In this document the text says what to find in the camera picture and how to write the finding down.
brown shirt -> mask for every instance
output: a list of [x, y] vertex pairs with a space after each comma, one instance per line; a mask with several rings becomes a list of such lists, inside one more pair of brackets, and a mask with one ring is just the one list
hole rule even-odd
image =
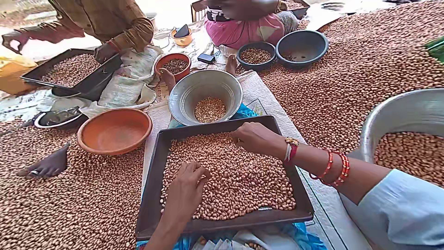
[[119, 49], [137, 52], [151, 43], [153, 24], [134, 0], [49, 0], [57, 11], [57, 21], [24, 28], [30, 37], [58, 43], [63, 39], [84, 37], [84, 33]]

person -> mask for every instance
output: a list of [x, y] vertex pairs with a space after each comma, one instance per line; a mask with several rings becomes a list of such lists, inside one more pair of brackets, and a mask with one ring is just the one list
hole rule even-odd
[[205, 28], [216, 47], [239, 49], [255, 41], [276, 45], [299, 25], [281, 0], [208, 0]]
[[[253, 153], [285, 160], [288, 143], [260, 123], [246, 122], [232, 132], [237, 146]], [[300, 144], [292, 165], [332, 183], [343, 173], [343, 158], [332, 153], [330, 171], [324, 175], [330, 153]], [[333, 187], [360, 210], [366, 222], [360, 229], [386, 250], [444, 249], [444, 189], [396, 169], [348, 159], [350, 175]], [[182, 164], [168, 190], [165, 210], [146, 250], [170, 250], [202, 200], [203, 185], [211, 173], [198, 163]]]
[[[126, 48], [142, 52], [153, 38], [153, 24], [145, 17], [135, 0], [49, 0], [57, 11], [57, 21], [35, 27], [16, 29], [3, 35], [3, 46], [16, 52], [29, 39], [58, 43], [85, 34], [99, 39], [103, 45], [95, 49], [99, 63]], [[18, 48], [11, 41], [19, 42]]]

tray of peanuts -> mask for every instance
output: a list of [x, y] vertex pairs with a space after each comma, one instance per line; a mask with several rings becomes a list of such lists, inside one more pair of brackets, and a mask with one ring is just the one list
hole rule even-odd
[[21, 78], [39, 85], [88, 93], [109, 75], [108, 72], [117, 70], [121, 64], [119, 54], [100, 64], [94, 58], [94, 50], [72, 48]]
[[158, 133], [137, 219], [137, 240], [147, 240], [154, 233], [168, 186], [182, 162], [197, 161], [212, 174], [204, 186], [202, 203], [183, 234], [313, 219], [312, 204], [295, 166], [246, 152], [233, 143], [230, 132], [244, 122], [259, 122], [281, 134], [269, 115]]

black phone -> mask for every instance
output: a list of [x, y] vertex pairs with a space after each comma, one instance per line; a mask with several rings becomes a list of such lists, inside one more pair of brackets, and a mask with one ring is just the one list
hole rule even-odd
[[188, 25], [184, 25], [182, 26], [182, 28], [180, 28], [179, 30], [176, 29], [176, 33], [174, 34], [174, 37], [179, 38], [179, 37], [186, 37], [190, 34], [190, 31], [188, 30]]
[[198, 56], [197, 60], [204, 63], [212, 64], [216, 61], [216, 58], [212, 55], [202, 53]]

yellow plastic bowl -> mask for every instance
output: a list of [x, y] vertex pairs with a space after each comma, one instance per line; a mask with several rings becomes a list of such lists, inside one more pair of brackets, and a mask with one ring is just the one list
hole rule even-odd
[[188, 44], [190, 44], [193, 41], [193, 31], [188, 28], [188, 31], [190, 32], [190, 34], [188, 36], [184, 36], [184, 37], [174, 37], [174, 35], [177, 33], [175, 29], [173, 29], [173, 31], [171, 31], [171, 37], [174, 39], [174, 42], [179, 45], [179, 46], [187, 46]]

